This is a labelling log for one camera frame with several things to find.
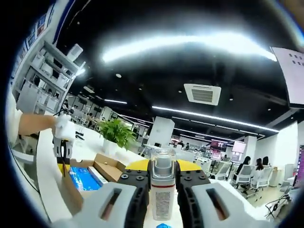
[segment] blue object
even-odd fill
[[[159,224],[156,228],[172,228],[171,226],[168,226],[164,223]]]
[[[101,187],[87,168],[70,167],[69,174],[79,191],[98,190]]]

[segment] shelving unit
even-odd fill
[[[13,91],[19,94],[17,108],[27,113],[44,114],[45,111],[57,113],[67,96],[76,77],[76,73],[81,68],[70,61],[66,55],[54,45],[42,41],[40,47],[41,48],[37,49],[37,52],[32,55],[32,58],[27,60],[27,69],[25,69],[23,75],[19,75],[21,77],[21,80],[19,80],[20,83],[13,88]],[[37,65],[33,63],[37,54],[43,56],[42,64]],[[57,66],[54,60],[59,62],[62,67]],[[64,86],[58,84],[58,80],[53,76],[53,73],[48,73],[43,69],[46,65],[47,68],[51,68],[51,72],[56,71],[58,74],[62,74],[67,78]],[[38,88],[33,84],[35,77],[38,77],[44,82],[42,88]]]

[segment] black ceiling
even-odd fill
[[[103,62],[101,58],[106,50],[130,41],[160,34],[196,35],[214,31],[244,34],[268,51],[270,46],[296,49],[286,29],[263,1],[235,0],[232,1],[233,4],[226,0],[198,1],[199,3],[88,2],[82,9],[87,1],[76,1],[57,44],[64,53],[75,43],[84,49],[76,62],[87,62],[86,74],[76,78],[71,93],[77,95],[83,86],[89,85],[94,88],[94,95],[103,99],[126,101],[128,104],[124,105],[93,99],[94,103],[107,105],[121,114],[147,121],[152,121],[157,115],[168,118],[175,116],[266,136],[274,132],[158,111],[152,109],[152,106],[219,116],[261,126],[267,126],[289,111],[280,66],[265,57],[237,56],[186,44],[153,49],[110,63]],[[122,78],[117,78],[115,74],[121,74]],[[185,83],[220,86],[222,91],[218,106],[190,103],[183,89]],[[272,127],[281,129],[296,119],[300,120],[303,113],[298,111],[292,116]],[[247,134],[173,120],[176,128],[188,131],[231,139]]]

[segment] green plant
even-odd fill
[[[128,149],[129,143],[135,141],[134,133],[120,120],[101,121],[98,126],[104,139],[116,143],[119,147]]]

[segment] potted plant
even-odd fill
[[[133,132],[120,120],[101,121],[98,123],[99,133],[104,137],[105,154],[114,155],[117,146],[128,149],[130,141],[135,140]]]

